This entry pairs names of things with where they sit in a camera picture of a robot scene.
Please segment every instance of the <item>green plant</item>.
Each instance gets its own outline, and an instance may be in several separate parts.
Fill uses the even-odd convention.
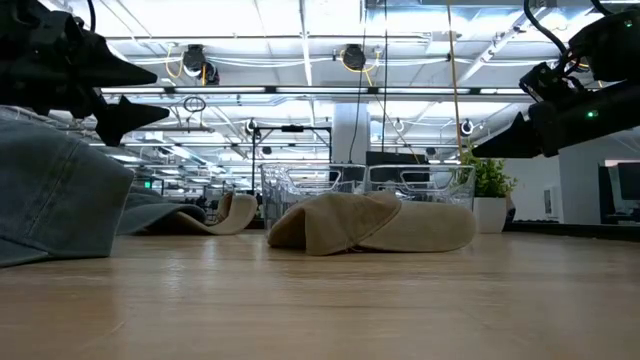
[[[460,157],[460,162],[476,168],[475,197],[503,198],[518,183],[518,179],[504,174],[504,160],[479,159],[467,151]]]

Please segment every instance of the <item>cable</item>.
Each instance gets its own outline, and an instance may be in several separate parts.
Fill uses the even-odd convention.
[[[524,14],[527,17],[527,19],[531,21],[531,24],[533,24],[533,26],[535,26],[536,29],[538,29],[538,31],[543,33],[554,44],[556,44],[556,46],[560,50],[560,54],[564,54],[565,52],[567,52],[567,47],[564,46],[564,43],[560,39],[558,39],[557,36],[553,35],[551,31],[549,31],[547,28],[542,26],[542,24],[540,24],[540,22],[536,19],[536,17],[533,16],[533,13],[531,12],[531,8],[529,7],[529,0],[524,0]]]
[[[378,104],[382,108],[382,102],[380,101],[380,98],[378,97],[378,94],[375,94],[375,97],[376,97],[376,100],[378,100]],[[385,117],[387,119],[389,119],[389,121],[391,121],[391,118],[389,118],[389,114],[384,113],[384,115],[385,115]],[[398,131],[398,129],[396,129],[395,126],[393,126],[393,130],[396,131],[396,133],[398,134],[400,139],[402,139],[402,142],[404,142],[405,146],[407,146],[409,148],[409,151],[411,151],[411,155],[413,155],[413,157],[416,159],[416,163],[419,165],[420,164],[420,159],[418,159],[418,156],[416,155],[416,153],[413,152],[413,149],[409,146],[409,143],[407,142],[407,140],[404,139],[404,136],[402,136],[402,134],[400,134],[400,131]]]
[[[387,25],[387,0],[384,0],[384,63],[386,64],[389,60],[389,33],[388,33],[388,25]],[[389,80],[389,67],[384,67],[384,96],[382,100],[382,152],[384,152],[384,133],[385,133],[385,125],[387,120],[387,87]]]
[[[362,52],[365,51],[365,44],[367,41],[367,12],[366,9],[364,11],[364,13],[362,14],[363,19],[364,19],[364,30],[362,32]],[[351,147],[349,148],[349,164],[353,164],[353,146],[356,143],[356,136],[358,134],[358,123],[360,122],[360,100],[362,97],[362,74],[364,72],[360,71],[360,80],[358,81],[358,101],[357,101],[357,108],[356,108],[356,127],[353,130],[353,139],[351,139]]]
[[[591,3],[593,4],[593,7],[596,8],[596,10],[602,13],[602,15],[604,16],[613,15],[613,12],[611,12],[606,7],[604,7],[604,5],[602,5],[600,0],[591,0]]]
[[[169,50],[167,50],[167,61],[164,63],[164,68],[167,70],[167,74],[169,74],[169,76],[177,79],[180,77],[180,75],[182,75],[182,67],[184,66],[184,52],[182,53],[182,55],[180,55],[180,71],[178,72],[178,75],[175,75],[171,72],[171,69],[169,69],[169,58],[171,57],[171,49],[173,49],[173,45],[169,45]]]
[[[462,134],[460,133],[460,108],[458,107],[458,75],[456,74],[456,53],[453,46],[453,25],[451,21],[451,2],[447,0],[447,16],[449,18],[449,51],[451,51],[451,77],[453,82],[453,103],[456,109],[456,140],[458,142],[458,153],[462,157]]]
[[[89,17],[91,18],[91,26],[89,31],[96,32],[96,9],[93,7],[93,0],[87,0],[89,6]]]

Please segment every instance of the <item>table surface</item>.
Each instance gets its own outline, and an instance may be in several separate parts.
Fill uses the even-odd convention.
[[[125,237],[0,270],[3,359],[640,359],[640,244],[479,236],[309,257],[259,232]]]

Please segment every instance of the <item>tan baseball cap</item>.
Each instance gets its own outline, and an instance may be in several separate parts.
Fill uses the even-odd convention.
[[[393,193],[331,193],[291,208],[269,233],[269,245],[322,256],[352,248],[442,252],[475,235],[468,209],[451,204],[400,201]]]

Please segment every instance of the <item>wall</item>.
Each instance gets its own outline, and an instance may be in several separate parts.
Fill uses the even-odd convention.
[[[631,141],[631,134],[620,132],[560,150],[565,223],[600,224],[598,166],[608,159],[640,159],[640,148],[636,146],[638,149],[632,149],[634,143]]]
[[[563,222],[560,162],[557,156],[534,159],[507,159],[504,171],[517,178],[518,185],[511,194],[516,206],[515,220],[550,220],[545,214],[544,191],[555,187],[557,191],[557,219]]]

